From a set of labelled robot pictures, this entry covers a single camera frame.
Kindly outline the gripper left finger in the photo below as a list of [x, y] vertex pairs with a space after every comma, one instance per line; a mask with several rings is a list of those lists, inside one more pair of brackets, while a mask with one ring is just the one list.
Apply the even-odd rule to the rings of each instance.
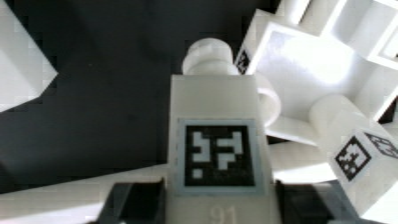
[[165, 224], [165, 181], [115, 183], [86, 224]]

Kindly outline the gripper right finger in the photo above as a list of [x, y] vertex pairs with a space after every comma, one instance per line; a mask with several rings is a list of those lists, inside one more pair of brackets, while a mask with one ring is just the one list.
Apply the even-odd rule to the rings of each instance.
[[275, 182], [282, 224], [362, 224], [335, 181]]

